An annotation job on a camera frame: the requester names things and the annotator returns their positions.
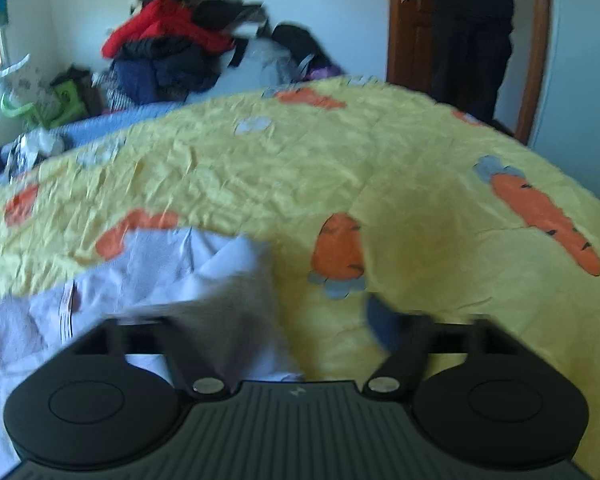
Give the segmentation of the light lavender shirt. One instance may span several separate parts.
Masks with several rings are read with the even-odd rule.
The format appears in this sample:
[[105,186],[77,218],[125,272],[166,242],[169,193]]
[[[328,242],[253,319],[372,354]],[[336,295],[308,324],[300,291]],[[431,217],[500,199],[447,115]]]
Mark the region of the light lavender shirt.
[[302,376],[279,325],[268,244],[195,228],[133,231],[120,256],[0,302],[0,478],[18,463],[3,424],[12,390],[105,318],[150,314],[185,328],[231,387]]

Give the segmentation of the dark navy clothes pile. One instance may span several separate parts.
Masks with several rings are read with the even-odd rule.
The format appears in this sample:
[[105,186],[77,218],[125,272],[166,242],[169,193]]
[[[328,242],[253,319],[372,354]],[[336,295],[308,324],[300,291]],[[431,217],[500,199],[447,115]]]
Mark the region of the dark navy clothes pile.
[[184,102],[218,81],[214,56],[179,36],[126,42],[111,68],[122,92],[136,105]]

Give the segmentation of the person in black clothes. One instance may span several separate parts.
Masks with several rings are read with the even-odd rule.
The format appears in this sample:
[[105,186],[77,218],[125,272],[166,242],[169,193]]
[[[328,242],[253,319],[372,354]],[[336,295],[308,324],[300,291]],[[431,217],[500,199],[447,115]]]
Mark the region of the person in black clothes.
[[513,53],[515,0],[434,0],[431,96],[480,122],[494,118]]

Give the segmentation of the yellow carrot print bedsheet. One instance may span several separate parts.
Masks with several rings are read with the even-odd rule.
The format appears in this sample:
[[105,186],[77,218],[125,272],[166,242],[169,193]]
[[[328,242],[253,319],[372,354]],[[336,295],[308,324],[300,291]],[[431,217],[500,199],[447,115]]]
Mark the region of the yellow carrot print bedsheet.
[[323,224],[361,228],[366,285],[401,310],[493,318],[584,393],[577,462],[600,479],[600,200],[514,140],[426,96],[344,78],[327,103],[250,92],[107,136],[106,162],[43,162],[29,210],[0,187],[0,301],[99,264],[128,214],[270,243],[280,320],[310,379],[356,379],[382,360],[362,298],[309,280]]

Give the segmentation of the blue knitted blanket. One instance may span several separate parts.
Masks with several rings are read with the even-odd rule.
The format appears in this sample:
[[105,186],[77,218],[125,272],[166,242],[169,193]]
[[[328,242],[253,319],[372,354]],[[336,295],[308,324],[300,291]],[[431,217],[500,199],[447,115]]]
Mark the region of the blue knitted blanket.
[[119,110],[52,129],[64,138],[68,148],[79,148],[110,133],[129,128],[139,122],[155,119],[182,107],[182,103],[155,103]]

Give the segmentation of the black bag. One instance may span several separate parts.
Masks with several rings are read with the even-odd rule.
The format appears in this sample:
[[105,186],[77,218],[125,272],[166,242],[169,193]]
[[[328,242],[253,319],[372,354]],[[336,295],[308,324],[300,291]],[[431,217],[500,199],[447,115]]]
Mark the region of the black bag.
[[284,47],[298,65],[301,80],[325,79],[341,74],[321,45],[306,29],[298,25],[278,24],[271,39]]

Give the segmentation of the red knit garment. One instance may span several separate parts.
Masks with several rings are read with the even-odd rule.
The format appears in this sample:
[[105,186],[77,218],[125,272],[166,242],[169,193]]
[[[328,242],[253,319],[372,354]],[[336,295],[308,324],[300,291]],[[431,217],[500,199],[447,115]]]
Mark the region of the red knit garment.
[[175,0],[152,0],[116,28],[100,52],[103,58],[114,58],[128,42],[162,37],[183,37],[211,53],[224,53],[234,44],[230,36],[194,24],[193,11],[181,3]]

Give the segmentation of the brown wooden door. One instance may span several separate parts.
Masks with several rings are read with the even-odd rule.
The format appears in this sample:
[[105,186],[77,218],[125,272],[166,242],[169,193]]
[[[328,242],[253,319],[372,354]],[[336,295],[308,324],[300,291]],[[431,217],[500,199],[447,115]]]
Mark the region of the brown wooden door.
[[516,126],[496,119],[498,92],[513,54],[516,0],[389,0],[387,79],[424,92],[528,143],[550,34],[550,0],[534,0],[529,64]]

